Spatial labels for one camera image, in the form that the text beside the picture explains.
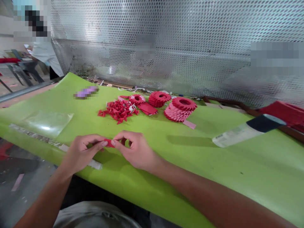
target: red object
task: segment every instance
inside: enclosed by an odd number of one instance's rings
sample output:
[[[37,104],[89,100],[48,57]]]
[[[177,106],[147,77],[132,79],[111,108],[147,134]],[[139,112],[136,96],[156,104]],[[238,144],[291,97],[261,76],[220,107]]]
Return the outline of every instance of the red object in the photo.
[[[152,107],[149,103],[145,102],[145,103],[142,103],[138,106],[138,108],[143,111],[145,114],[147,115],[154,115],[157,113],[157,109]]]
[[[184,97],[174,98],[165,109],[164,115],[168,120],[174,122],[184,122],[191,113],[197,108],[192,100]]]
[[[161,108],[167,101],[171,100],[171,96],[161,91],[151,93],[149,97],[149,104],[155,108]]]
[[[134,94],[134,95],[130,96],[129,101],[132,104],[138,106],[138,105],[146,102],[146,99],[140,94]]]
[[[108,144],[107,144],[105,147],[112,147],[112,148],[115,148],[115,146],[113,146],[113,145],[111,144],[111,140],[110,140],[110,139],[105,139],[105,141],[108,142]]]
[[[21,60],[17,58],[0,58],[0,63],[17,63],[20,61]]]
[[[180,110],[184,110],[184,111],[194,111],[197,108],[197,105],[194,101],[189,100],[187,98],[184,97],[177,97],[174,98],[172,100],[172,104],[180,109]]]
[[[7,157],[9,157],[8,155],[6,155],[6,150],[8,150],[9,148],[11,148],[14,144],[10,143],[10,142],[6,142],[2,145],[2,147],[0,147],[0,161],[3,161],[4,159],[6,159]]]
[[[107,104],[107,110],[99,110],[98,116],[105,117],[109,114],[117,124],[121,124],[123,121],[127,122],[127,117],[132,116],[135,113],[138,115],[139,111],[136,110],[135,106],[127,100],[111,101]]]
[[[304,125],[304,109],[285,102],[276,101],[259,112],[275,116],[285,121],[287,126]]]

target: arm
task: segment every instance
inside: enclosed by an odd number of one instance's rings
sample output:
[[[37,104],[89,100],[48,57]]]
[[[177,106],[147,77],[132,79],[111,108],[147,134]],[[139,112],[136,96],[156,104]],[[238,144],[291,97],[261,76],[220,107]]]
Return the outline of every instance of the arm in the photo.
[[[130,148],[124,146],[126,139]],[[135,168],[175,187],[218,228],[296,227],[248,197],[165,161],[149,147],[141,133],[122,131],[111,143]]]
[[[14,228],[53,227],[73,174],[84,169],[94,155],[108,144],[104,139],[100,135],[77,136],[38,199]],[[95,145],[88,149],[90,143]]]

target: perforated metal panel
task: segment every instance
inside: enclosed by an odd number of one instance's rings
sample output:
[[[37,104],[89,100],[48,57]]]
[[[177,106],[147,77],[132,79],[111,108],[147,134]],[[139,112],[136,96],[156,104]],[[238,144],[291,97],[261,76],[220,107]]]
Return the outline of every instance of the perforated metal panel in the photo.
[[[304,1],[52,0],[64,72],[92,64],[111,82],[304,107],[304,76],[251,77],[251,42],[304,41]]]

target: green tablecloth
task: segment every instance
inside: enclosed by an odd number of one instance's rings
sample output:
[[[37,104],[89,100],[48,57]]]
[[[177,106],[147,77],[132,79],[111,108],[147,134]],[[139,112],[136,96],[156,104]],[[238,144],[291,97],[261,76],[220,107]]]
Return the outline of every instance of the green tablecloth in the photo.
[[[303,145],[274,130],[259,137],[222,149],[211,138],[251,119],[231,110],[199,106],[189,120],[195,130],[167,120],[159,113],[128,118],[117,125],[110,116],[98,117],[106,101],[132,94],[100,86],[96,96],[76,100],[77,91],[92,83],[69,73],[53,89],[0,110],[0,135],[6,140],[59,165],[64,152],[25,134],[9,129],[34,111],[74,113],[57,141],[70,145],[77,135],[97,133],[113,138],[121,130],[144,133],[150,146],[166,160],[193,173],[223,184],[264,205],[298,227],[304,227]],[[102,170],[86,167],[78,173],[86,179],[132,203],[182,227],[213,227],[169,184],[133,168],[113,148],[97,153]]]

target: right hand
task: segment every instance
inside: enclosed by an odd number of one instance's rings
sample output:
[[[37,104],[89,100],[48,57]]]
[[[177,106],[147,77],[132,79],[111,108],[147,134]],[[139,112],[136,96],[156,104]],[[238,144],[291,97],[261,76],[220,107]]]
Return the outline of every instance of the right hand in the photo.
[[[127,139],[130,148],[124,146]],[[163,160],[148,145],[142,133],[123,130],[113,138],[111,143],[131,165],[138,169],[152,172]]]

